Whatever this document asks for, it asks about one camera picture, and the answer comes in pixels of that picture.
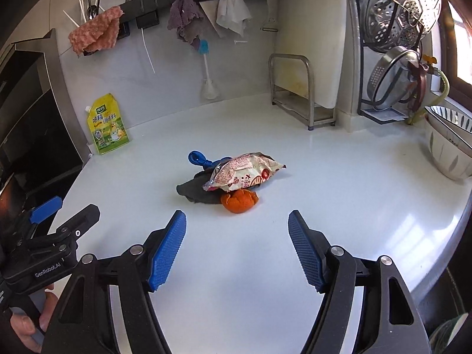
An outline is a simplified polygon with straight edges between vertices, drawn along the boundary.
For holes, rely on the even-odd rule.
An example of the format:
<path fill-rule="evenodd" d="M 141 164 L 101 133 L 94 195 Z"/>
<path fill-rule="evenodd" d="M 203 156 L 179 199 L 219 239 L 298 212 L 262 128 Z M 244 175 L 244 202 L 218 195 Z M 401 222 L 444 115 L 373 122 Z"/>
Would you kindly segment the person's left hand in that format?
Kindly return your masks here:
<path fill-rule="evenodd" d="M 54 309 L 58 303 L 58 297 L 53 293 L 54 284 L 45 288 L 46 300 L 41 316 L 39 317 L 39 325 L 41 330 L 45 332 L 49 326 L 50 319 L 54 313 Z M 33 335 L 36 333 L 34 322 L 27 315 L 13 314 L 10 318 L 11 328 L 14 330 L 20 341 L 32 352 L 40 353 L 42 345 L 39 344 Z"/>

